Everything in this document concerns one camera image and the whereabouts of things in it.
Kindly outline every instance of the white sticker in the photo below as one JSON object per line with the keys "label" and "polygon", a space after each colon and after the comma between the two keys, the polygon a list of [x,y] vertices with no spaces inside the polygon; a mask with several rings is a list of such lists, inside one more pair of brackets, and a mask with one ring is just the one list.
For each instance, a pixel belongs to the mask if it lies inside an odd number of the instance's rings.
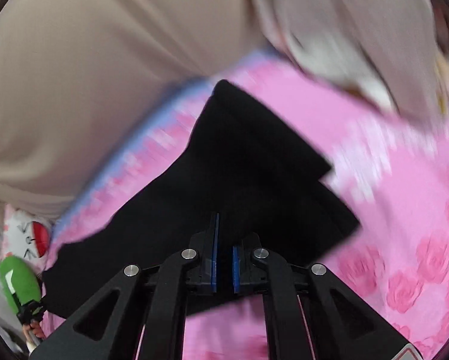
{"label": "white sticker", "polygon": [[413,344],[407,344],[392,360],[423,360]]}
{"label": "white sticker", "polygon": [[11,279],[13,277],[13,270],[9,271],[4,277],[6,278],[6,284],[8,284],[9,291],[12,295],[15,294],[16,291],[13,287],[13,283],[11,282]]}

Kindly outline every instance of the pink blanket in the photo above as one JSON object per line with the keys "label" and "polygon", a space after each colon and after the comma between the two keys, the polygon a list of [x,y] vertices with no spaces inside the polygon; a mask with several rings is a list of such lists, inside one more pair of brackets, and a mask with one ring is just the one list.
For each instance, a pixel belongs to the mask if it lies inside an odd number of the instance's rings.
{"label": "pink blanket", "polygon": [[[431,359],[449,338],[449,118],[440,132],[419,132],[274,58],[225,76],[334,164],[324,182],[362,228],[322,262]],[[118,175],[53,242],[48,266],[64,242],[98,231],[179,156],[208,95],[180,102],[173,123],[123,153]],[[59,323],[48,316],[43,327],[49,333]],[[245,299],[188,318],[184,358],[266,359],[265,335],[261,299]]]}

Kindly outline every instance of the beige pants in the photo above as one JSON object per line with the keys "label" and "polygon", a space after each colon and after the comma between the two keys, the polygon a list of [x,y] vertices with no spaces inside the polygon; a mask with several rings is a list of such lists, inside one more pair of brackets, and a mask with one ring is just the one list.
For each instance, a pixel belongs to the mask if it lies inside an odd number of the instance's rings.
{"label": "beige pants", "polygon": [[172,84],[262,44],[249,0],[9,0],[0,13],[0,222],[57,218]]}

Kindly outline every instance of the silver rivet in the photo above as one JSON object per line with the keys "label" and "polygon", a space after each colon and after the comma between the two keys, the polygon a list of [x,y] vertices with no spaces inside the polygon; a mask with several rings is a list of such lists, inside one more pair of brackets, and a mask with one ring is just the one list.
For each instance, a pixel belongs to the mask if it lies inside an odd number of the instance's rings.
{"label": "silver rivet", "polygon": [[192,260],[196,257],[196,255],[197,255],[197,253],[196,253],[196,250],[194,250],[194,249],[184,249],[181,252],[181,257],[183,257],[186,260],[188,260],[188,259]]}
{"label": "silver rivet", "polygon": [[257,259],[265,259],[266,257],[269,256],[269,252],[266,249],[263,249],[262,247],[256,249],[253,254]]}
{"label": "silver rivet", "polygon": [[128,265],[125,269],[124,269],[124,274],[126,276],[132,277],[132,276],[136,276],[137,273],[139,272],[139,267],[137,265]]}
{"label": "silver rivet", "polygon": [[323,264],[314,264],[311,267],[311,272],[315,275],[322,276],[326,273],[326,267]]}

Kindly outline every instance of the black garment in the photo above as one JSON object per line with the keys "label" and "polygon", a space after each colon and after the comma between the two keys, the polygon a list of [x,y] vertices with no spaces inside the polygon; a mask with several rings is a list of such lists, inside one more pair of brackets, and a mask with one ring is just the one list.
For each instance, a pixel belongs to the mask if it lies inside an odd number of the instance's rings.
{"label": "black garment", "polygon": [[264,247],[306,265],[357,227],[319,179],[327,162],[251,96],[221,81],[184,153],[100,233],[60,250],[43,273],[50,312],[69,316],[128,264],[147,268],[186,248],[220,213],[218,289],[191,312],[232,299],[231,247],[256,232]]}

